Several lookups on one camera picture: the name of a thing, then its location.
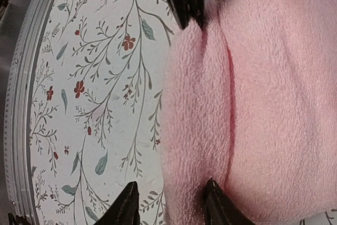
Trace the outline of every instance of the red flower print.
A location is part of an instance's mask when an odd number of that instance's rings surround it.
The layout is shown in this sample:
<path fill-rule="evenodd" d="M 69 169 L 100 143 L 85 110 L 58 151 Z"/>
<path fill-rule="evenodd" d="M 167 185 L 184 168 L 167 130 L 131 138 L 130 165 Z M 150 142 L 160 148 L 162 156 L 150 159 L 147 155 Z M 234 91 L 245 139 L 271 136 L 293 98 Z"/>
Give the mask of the red flower print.
<path fill-rule="evenodd" d="M 75 98 L 78 99 L 80 97 L 80 94 L 84 92 L 83 80 L 77 81 L 74 92 L 76 93 Z"/>
<path fill-rule="evenodd" d="M 52 100 L 54 91 L 53 91 L 53 86 L 49 87 L 49 91 L 47 91 L 47 101 Z"/>
<path fill-rule="evenodd" d="M 131 38 L 129 35 L 127 35 L 124 38 L 124 42 L 122 44 L 122 46 L 124 47 L 124 50 L 130 50 L 133 48 L 133 43 L 136 41 L 136 38 Z"/>

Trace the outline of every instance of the silver circular tray edge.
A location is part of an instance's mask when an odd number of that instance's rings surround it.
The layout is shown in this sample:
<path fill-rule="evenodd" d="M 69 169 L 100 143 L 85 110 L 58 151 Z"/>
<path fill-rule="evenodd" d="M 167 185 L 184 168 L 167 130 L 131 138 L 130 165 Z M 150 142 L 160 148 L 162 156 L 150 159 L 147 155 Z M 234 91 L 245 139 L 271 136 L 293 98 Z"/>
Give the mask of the silver circular tray edge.
<path fill-rule="evenodd" d="M 4 114 L 4 159 L 8 198 L 16 214 L 39 224 L 29 151 L 29 121 L 35 66 L 54 0 L 31 0 L 18 36 L 8 78 Z"/>

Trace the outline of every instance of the floral tablecloth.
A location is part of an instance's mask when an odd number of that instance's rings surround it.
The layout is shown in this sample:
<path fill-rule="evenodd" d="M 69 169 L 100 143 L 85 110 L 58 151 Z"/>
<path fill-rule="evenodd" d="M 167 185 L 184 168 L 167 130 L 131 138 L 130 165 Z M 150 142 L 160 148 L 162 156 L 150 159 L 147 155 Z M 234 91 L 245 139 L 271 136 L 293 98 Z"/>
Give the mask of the floral tablecloth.
<path fill-rule="evenodd" d="M 165 223 L 158 150 L 173 26 L 165 0 L 55 0 L 29 132 L 40 224 L 93 224 L 132 180 L 142 224 Z M 296 224 L 331 225 L 334 216 Z"/>

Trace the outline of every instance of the pink terry cloth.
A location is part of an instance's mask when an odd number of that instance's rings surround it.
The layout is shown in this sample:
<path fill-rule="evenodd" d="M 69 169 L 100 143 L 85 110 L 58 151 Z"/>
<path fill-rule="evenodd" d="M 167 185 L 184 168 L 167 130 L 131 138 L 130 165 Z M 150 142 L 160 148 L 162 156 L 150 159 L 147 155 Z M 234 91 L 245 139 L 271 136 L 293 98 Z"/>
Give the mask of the pink terry cloth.
<path fill-rule="evenodd" d="M 213 177 L 245 216 L 337 207 L 337 0 L 206 2 L 175 38 L 163 93 L 169 225 L 202 225 Z"/>

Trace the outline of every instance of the fabric texture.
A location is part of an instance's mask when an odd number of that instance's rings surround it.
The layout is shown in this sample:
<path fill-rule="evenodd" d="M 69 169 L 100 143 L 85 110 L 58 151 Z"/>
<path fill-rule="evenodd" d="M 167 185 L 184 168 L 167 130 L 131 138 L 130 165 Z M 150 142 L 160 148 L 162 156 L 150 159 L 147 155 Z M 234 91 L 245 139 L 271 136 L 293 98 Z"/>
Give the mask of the fabric texture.
<path fill-rule="evenodd" d="M 169 225 L 204 224 L 213 177 L 257 224 L 337 207 L 337 0 L 206 2 L 163 93 Z"/>

